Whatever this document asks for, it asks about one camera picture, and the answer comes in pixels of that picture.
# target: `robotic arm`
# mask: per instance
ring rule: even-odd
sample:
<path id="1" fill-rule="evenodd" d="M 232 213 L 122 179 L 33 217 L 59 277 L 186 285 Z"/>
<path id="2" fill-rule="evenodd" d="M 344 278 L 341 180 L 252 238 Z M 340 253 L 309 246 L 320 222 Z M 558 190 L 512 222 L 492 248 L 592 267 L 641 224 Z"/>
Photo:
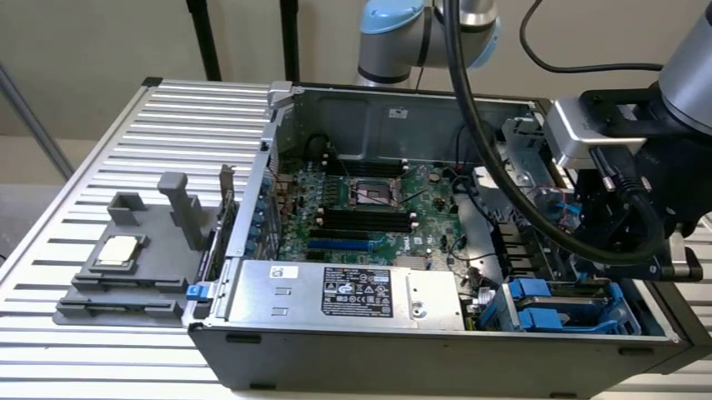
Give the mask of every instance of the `robotic arm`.
<path id="1" fill-rule="evenodd" d="M 363 8 L 356 84 L 405 88 L 409 69 L 447 67 L 442 0 L 424 7 L 422 0 L 369 0 Z M 472 68 L 495 51 L 500 32 L 494 0 L 459 4 L 462 51 Z"/>
<path id="2" fill-rule="evenodd" d="M 407 87 L 412 67 L 447 67 L 488 174 L 528 223 L 568 250 L 576 267 L 649 280 L 699 280 L 701 265 L 681 243 L 712 212 L 712 4 L 658 83 L 587 91 L 551 107 L 550 150 L 558 165 L 578 172 L 582 224 L 572 235 L 547 222 L 522 195 L 482 131 L 464 68 L 486 63 L 498 31 L 494 0 L 436 0 L 434 7 L 423 7 L 420 0 L 371 0 L 361 18 L 357 83 Z M 547 65 L 531 53 L 536 64 Z M 635 64 L 625 65 L 621 69 L 634 69 Z M 618 69 L 598 67 L 547 70 Z"/>

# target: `blue latch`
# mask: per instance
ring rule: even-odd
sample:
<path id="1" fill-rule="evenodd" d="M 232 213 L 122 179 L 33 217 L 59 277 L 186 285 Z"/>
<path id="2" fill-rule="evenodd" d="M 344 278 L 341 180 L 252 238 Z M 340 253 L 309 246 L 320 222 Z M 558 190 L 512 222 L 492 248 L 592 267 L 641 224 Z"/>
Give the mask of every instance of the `blue latch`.
<path id="1" fill-rule="evenodd" d="M 637 322 L 635 316 L 633 315 L 633 311 L 630 310 L 630 307 L 625 302 L 622 290 L 617 283 L 609 284 L 609 291 L 613 300 L 610 301 L 610 304 L 606 307 L 605 313 L 601 315 L 599 321 L 614 322 L 615 326 L 613 331 L 618 335 L 641 335 L 641 324 Z"/>
<path id="2" fill-rule="evenodd" d="M 202 285 L 189 285 L 185 291 L 185 298 L 196 302 L 204 302 L 208 300 L 209 288 Z"/>
<path id="3" fill-rule="evenodd" d="M 511 281 L 508 284 L 508 291 L 511 292 L 511 297 L 514 299 L 530 298 L 539 296 L 543 298 L 551 297 L 551 292 L 548 290 L 548 285 L 543 279 L 527 279 L 518 278 Z"/>
<path id="4" fill-rule="evenodd" d="M 519 326 L 527 332 L 598 333 L 606 334 L 615 329 L 615 321 L 605 321 L 594 327 L 563 327 L 558 312 L 547 308 L 527 308 L 516 313 Z"/>

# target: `wire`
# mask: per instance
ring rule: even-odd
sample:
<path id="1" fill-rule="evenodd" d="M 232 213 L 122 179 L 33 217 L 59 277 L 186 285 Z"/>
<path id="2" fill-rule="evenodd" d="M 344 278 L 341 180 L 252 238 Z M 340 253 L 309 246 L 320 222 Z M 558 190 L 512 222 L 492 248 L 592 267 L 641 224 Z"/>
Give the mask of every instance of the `wire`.
<path id="1" fill-rule="evenodd" d="M 658 252 L 662 243 L 662 223 L 657 217 L 647 199 L 641 194 L 629 196 L 629 203 L 641 215 L 642 222 L 647 228 L 647 236 L 642 244 L 631 252 L 610 252 L 595 248 L 580 242 L 548 222 L 539 214 L 534 204 L 511 181 L 511 177 L 499 165 L 498 154 L 488 145 L 482 119 L 476 111 L 476 105 L 471 97 L 471 87 L 468 86 L 467 70 L 463 66 L 462 38 L 459 27 L 459 2 L 458 0 L 443 0 L 443 20 L 444 20 L 444 46 L 447 49 L 448 74 L 455 91 L 456 103 L 462 112 L 462 118 L 467 123 L 468 133 L 475 142 L 479 157 L 487 168 L 494 184 L 499 187 L 511 205 L 527 219 L 531 226 L 546 236 L 558 246 L 580 258 L 607 265 L 634 265 L 646 262 Z"/>
<path id="2" fill-rule="evenodd" d="M 424 164 L 420 164 L 420 165 L 417 166 L 417 168 L 408 168 L 408 169 L 405 169 L 405 171 L 404 171 L 400 175 L 397 175 L 397 176 L 393 178 L 393 181 L 401 180 L 401 177 L 404 177 L 408 173 L 411 173 L 412 171 L 419 171 L 419 170 L 423 169 L 423 168 L 424 168 Z"/>
<path id="3" fill-rule="evenodd" d="M 328 145 L 329 143 L 329 136 L 325 134 L 325 133 L 311 133 L 307 137 L 307 141 L 304 142 L 303 144 L 303 151 L 301 151 L 301 160 L 305 161 L 307 159 L 307 156 L 308 156 L 308 153 L 309 153 L 309 144 L 311 144 L 311 141 L 316 138 L 321 138 L 323 140 L 325 140 L 325 143 Z"/>
<path id="4" fill-rule="evenodd" d="M 487 214 L 487 212 L 483 210 L 482 206 L 479 205 L 479 202 L 476 201 L 475 195 L 471 192 L 471 179 L 466 175 L 456 175 L 452 179 L 452 182 L 448 185 L 448 190 L 452 193 L 452 196 L 455 195 L 455 185 L 456 182 L 462 180 L 462 185 L 464 186 L 464 193 L 467 194 L 468 200 L 471 201 L 472 206 L 475 206 L 475 210 L 482 215 L 482 218 L 488 222 L 488 225 L 491 227 L 496 226 L 496 220 Z"/>
<path id="5" fill-rule="evenodd" d="M 566 203 L 566 193 L 563 192 L 563 189 L 555 187 L 555 186 L 550 186 L 550 185 L 535 185 L 531 190 L 528 190 L 526 192 L 526 194 L 531 194 L 531 192 L 534 192 L 534 190 L 538 190 L 538 189 L 548 189 L 548 190 L 552 190 L 554 192 L 558 192 L 560 194 L 560 201 L 556 203 L 556 207 L 559 207 L 562 209 L 562 215 L 560 215 L 560 218 L 558 219 L 558 225 L 563 225 L 563 223 L 566 222 L 566 218 L 568 217 L 568 211 L 572 209 L 576 209 L 575 207 L 570 206 L 567 203 Z"/>
<path id="6" fill-rule="evenodd" d="M 488 253 L 483 254 L 482 256 L 476 256 L 476 257 L 472 257 L 472 258 L 458 257 L 458 256 L 455 255 L 455 246 L 456 246 L 456 244 L 458 244 L 464 238 L 466 238 L 466 236 L 462 235 L 462 236 L 460 236 L 460 237 L 452 242 L 452 244 L 448 245 L 447 255 L 448 255 L 450 257 L 452 257 L 456 261 L 464 261 L 466 263 L 468 263 L 470 261 L 476 261 L 476 260 L 479 260 L 479 259 L 482 259 L 482 258 L 486 258 L 486 257 L 495 256 L 495 255 L 496 255 L 495 252 L 492 252 L 492 253 L 488 252 Z"/>
<path id="7" fill-rule="evenodd" d="M 417 90 L 417 88 L 420 87 L 422 71 L 424 71 L 424 67 L 420 67 L 420 72 L 417 73 L 417 80 L 415 82 L 415 90 Z"/>
<path id="8" fill-rule="evenodd" d="M 459 169 L 459 137 L 462 136 L 462 131 L 467 125 L 464 123 L 459 126 L 459 129 L 456 129 L 456 135 L 455 135 L 455 169 Z"/>
<path id="9" fill-rule="evenodd" d="M 407 196 L 397 204 L 403 204 L 404 202 L 408 202 L 413 198 L 416 198 L 419 195 L 422 195 L 424 192 L 427 192 L 427 188 L 417 190 L 415 193 L 412 193 L 409 196 Z"/>
<path id="10" fill-rule="evenodd" d="M 462 280 L 467 279 L 467 276 L 466 275 L 462 275 L 458 271 L 455 271 L 452 269 L 452 266 L 447 264 L 447 269 L 448 271 L 452 273 L 452 275 L 455 275 L 458 278 L 460 278 Z"/>
<path id="11" fill-rule="evenodd" d="M 556 203 L 555 205 L 556 207 L 560 207 L 560 208 L 567 208 L 568 209 L 568 212 L 571 214 L 579 214 L 580 213 L 580 209 L 576 207 L 576 206 L 571 206 L 570 204 L 566 204 L 564 202 L 559 202 Z"/>
<path id="12" fill-rule="evenodd" d="M 531 4 L 530 9 L 526 12 L 526 15 L 523 16 L 522 25 L 519 26 L 519 43 L 522 45 L 523 52 L 526 53 L 534 64 L 538 65 L 542 69 L 544 69 L 550 73 L 602 73 L 606 71 L 662 70 L 661 64 L 653 64 L 647 62 L 622 62 L 617 64 L 583 65 L 580 67 L 555 67 L 543 62 L 543 60 L 540 60 L 535 55 L 534 50 L 531 50 L 531 46 L 528 45 L 528 40 L 526 38 L 526 27 L 528 25 L 528 20 L 531 19 L 531 16 L 534 15 L 534 11 L 536 10 L 538 6 L 540 6 L 542 1 L 543 0 L 534 1 L 534 4 Z"/>

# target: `warning label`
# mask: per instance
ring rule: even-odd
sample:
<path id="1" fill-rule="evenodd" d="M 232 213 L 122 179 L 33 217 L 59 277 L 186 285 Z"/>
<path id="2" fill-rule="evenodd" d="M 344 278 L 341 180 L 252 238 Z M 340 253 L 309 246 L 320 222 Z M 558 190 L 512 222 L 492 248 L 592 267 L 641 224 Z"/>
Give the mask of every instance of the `warning label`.
<path id="1" fill-rule="evenodd" d="M 339 317 L 392 318 L 387 269 L 323 269 L 321 312 Z"/>

